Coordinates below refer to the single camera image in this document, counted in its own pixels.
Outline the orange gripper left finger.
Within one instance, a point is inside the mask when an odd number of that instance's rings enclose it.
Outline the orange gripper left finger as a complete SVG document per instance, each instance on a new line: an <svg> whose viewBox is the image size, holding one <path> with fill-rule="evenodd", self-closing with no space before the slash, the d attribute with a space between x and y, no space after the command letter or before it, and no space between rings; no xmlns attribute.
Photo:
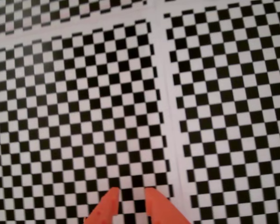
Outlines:
<svg viewBox="0 0 280 224"><path fill-rule="evenodd" d="M97 206L83 220L84 224L112 224L119 211L119 188L112 187L100 200Z"/></svg>

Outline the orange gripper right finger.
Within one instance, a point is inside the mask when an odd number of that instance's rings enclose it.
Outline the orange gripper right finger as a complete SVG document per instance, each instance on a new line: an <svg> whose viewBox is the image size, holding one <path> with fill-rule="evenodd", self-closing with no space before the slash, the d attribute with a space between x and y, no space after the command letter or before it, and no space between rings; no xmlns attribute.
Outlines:
<svg viewBox="0 0 280 224"><path fill-rule="evenodd" d="M145 206L153 224L190 224L187 218L155 188L145 188Z"/></svg>

